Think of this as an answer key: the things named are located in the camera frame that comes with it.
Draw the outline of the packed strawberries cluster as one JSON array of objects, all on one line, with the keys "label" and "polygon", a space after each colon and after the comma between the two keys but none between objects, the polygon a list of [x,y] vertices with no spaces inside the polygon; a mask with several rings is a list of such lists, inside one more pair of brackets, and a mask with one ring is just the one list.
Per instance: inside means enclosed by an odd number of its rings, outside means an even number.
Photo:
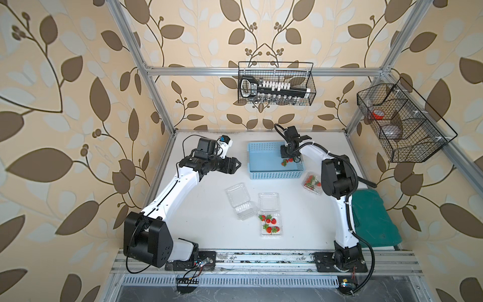
[{"label": "packed strawberries cluster", "polygon": [[308,174],[304,180],[303,186],[311,191],[318,191],[321,188],[321,183],[314,174]]}]

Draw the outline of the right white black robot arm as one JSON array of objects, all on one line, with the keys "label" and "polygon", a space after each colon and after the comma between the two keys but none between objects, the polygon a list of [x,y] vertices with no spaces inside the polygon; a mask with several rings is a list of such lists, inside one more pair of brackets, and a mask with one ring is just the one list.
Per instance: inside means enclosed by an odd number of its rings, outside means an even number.
[{"label": "right white black robot arm", "polygon": [[300,135],[296,127],[274,126],[284,139],[281,156],[305,156],[321,165],[321,188],[334,202],[336,235],[330,264],[338,271],[352,269],[361,256],[361,246],[353,226],[352,195],[358,188],[358,176],[347,156],[339,156],[316,143],[308,135]]}]

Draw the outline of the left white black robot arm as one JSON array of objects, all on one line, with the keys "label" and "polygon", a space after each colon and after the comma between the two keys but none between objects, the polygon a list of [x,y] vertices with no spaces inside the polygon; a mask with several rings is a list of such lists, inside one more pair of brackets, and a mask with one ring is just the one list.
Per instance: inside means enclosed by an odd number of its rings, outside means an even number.
[{"label": "left white black robot arm", "polygon": [[200,262],[198,245],[185,239],[173,239],[169,226],[182,202],[209,172],[235,174],[241,162],[226,156],[186,156],[176,166],[176,173],[162,192],[139,213],[124,221],[123,253],[126,259],[138,260],[161,268],[169,262],[194,267]]}]

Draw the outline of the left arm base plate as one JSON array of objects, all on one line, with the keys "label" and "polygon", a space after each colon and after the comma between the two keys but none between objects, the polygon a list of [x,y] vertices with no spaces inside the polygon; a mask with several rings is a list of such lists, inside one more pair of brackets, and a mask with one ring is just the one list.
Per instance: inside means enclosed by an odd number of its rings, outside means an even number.
[{"label": "left arm base plate", "polygon": [[185,272],[196,268],[197,264],[208,259],[211,262],[203,266],[203,271],[214,271],[216,267],[216,256],[217,253],[213,250],[193,252],[192,256],[186,261],[175,260],[173,262],[167,262],[164,269],[166,271]]}]

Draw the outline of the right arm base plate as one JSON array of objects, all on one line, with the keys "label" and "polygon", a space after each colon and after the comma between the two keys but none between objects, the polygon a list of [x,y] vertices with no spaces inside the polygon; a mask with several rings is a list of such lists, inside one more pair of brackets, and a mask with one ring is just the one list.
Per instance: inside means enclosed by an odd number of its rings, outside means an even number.
[{"label": "right arm base plate", "polygon": [[345,257],[339,252],[316,252],[313,254],[316,270],[319,273],[367,273],[369,270],[361,253]]}]

